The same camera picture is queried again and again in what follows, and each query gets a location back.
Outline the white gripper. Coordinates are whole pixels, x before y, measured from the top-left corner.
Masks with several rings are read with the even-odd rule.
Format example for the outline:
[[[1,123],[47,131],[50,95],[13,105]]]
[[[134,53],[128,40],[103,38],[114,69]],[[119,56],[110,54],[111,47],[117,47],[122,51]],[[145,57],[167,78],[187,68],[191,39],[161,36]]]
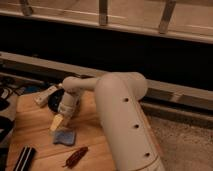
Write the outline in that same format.
[[[80,100],[80,95],[77,93],[67,93],[65,92],[62,96],[62,99],[58,106],[58,112],[60,114],[57,114],[54,116],[52,124],[50,126],[51,131],[55,131],[61,122],[63,121],[64,116],[72,117],[77,109],[78,103]]]

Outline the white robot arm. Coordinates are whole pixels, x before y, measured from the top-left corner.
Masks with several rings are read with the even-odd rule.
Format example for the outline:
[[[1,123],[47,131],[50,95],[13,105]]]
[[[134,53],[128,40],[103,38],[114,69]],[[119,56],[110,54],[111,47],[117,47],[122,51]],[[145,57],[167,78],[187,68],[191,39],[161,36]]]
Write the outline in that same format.
[[[117,171],[165,171],[139,105],[148,90],[138,72],[112,72],[101,77],[66,77],[58,107],[62,116],[73,116],[84,90],[94,92],[96,111]]]

